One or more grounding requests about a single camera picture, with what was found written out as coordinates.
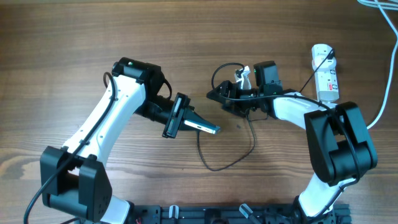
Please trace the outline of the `blue smartphone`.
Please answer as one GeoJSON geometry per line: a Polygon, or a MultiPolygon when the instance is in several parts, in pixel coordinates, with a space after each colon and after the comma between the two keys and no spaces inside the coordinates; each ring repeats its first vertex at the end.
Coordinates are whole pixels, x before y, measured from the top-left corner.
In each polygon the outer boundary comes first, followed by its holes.
{"type": "Polygon", "coordinates": [[[199,123],[199,122],[187,120],[187,119],[184,121],[184,124],[187,126],[190,126],[192,128],[198,129],[200,131],[210,133],[210,134],[217,134],[221,129],[219,126],[203,124],[203,123],[199,123]]]}

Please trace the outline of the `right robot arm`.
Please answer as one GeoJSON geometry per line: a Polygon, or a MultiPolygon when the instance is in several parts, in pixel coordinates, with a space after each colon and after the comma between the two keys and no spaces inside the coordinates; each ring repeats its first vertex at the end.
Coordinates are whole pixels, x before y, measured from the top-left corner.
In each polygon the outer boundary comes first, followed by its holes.
{"type": "Polygon", "coordinates": [[[247,118],[260,109],[274,119],[303,128],[307,135],[314,174],[307,188],[291,205],[264,209],[263,223],[349,223],[345,207],[334,203],[346,188],[377,166],[377,152],[357,104],[323,103],[285,90],[273,61],[254,65],[256,88],[248,71],[235,72],[236,83],[226,80],[213,86],[207,98],[232,114],[247,118]]]}

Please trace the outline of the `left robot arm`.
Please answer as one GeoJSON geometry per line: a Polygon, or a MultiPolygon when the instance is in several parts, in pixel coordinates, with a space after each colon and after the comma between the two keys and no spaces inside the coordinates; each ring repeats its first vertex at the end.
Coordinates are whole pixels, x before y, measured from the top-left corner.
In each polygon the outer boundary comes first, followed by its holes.
{"type": "Polygon", "coordinates": [[[139,223],[134,204],[113,195],[106,173],[110,152],[134,114],[163,124],[165,138],[175,138],[179,131],[220,131],[194,111],[187,95],[159,95],[168,81],[158,65],[123,57],[103,80],[106,92],[79,130],[61,148],[48,146],[42,153],[42,186],[26,208],[24,223],[39,198],[75,222],[139,223]]]}

